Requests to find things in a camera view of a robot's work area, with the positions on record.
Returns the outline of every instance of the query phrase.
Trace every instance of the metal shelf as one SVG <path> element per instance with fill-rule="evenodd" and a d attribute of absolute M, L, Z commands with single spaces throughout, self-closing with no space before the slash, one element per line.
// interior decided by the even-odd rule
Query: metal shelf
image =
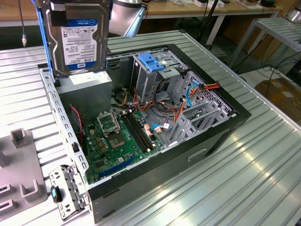
<path fill-rule="evenodd" d="M 294 225 L 301 216 L 301 128 L 233 71 L 179 31 L 109 40 L 112 52 L 174 43 L 252 114 L 213 155 L 116 211 L 101 225 Z M 31 129 L 48 192 L 48 174 L 68 164 L 37 69 L 42 47 L 0 51 L 0 135 Z M 3 225 L 61 225 L 47 201 Z M 88 210 L 64 225 L 93 225 Z"/>
<path fill-rule="evenodd" d="M 229 67 L 232 67 L 235 63 L 236 58 L 238 57 L 240 51 L 244 47 L 255 27 L 260 28 L 262 32 L 255 40 L 250 50 L 257 46 L 264 33 L 268 33 L 295 51 L 301 51 L 301 24 L 294 24 L 282 17 L 254 19 L 237 46 L 235 52 L 233 53 Z"/>

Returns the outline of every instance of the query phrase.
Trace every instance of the ram slot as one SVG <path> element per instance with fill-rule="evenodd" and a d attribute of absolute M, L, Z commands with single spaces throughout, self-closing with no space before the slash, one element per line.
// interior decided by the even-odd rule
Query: ram slot
<path fill-rule="evenodd" d="M 142 152 L 147 152 L 147 149 L 153 148 L 151 142 L 131 115 L 122 116 L 122 120 L 137 142 L 138 146 L 141 148 Z"/>

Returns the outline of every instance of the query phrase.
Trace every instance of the hard drive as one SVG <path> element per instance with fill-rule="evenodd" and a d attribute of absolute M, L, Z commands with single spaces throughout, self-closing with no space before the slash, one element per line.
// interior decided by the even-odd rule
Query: hard drive
<path fill-rule="evenodd" d="M 105 68 L 109 0 L 39 1 L 56 77 Z"/>

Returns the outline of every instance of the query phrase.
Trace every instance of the hard drive label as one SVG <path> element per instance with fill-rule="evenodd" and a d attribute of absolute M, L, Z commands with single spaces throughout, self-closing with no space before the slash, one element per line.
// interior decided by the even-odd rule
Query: hard drive label
<path fill-rule="evenodd" d="M 96 62 L 97 42 L 93 34 L 97 19 L 69 19 L 61 27 L 65 65 L 71 70 L 90 67 Z"/>

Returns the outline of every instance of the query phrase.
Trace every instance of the yellow wire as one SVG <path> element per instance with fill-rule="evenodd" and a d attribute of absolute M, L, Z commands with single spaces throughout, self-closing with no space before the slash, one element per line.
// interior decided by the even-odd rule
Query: yellow wire
<path fill-rule="evenodd" d="M 126 92 L 126 96 L 124 97 L 124 101 L 121 104 L 118 105 L 119 107 L 122 107 L 123 105 L 126 104 L 126 102 L 127 102 L 127 94 L 128 94 L 128 92 Z"/>

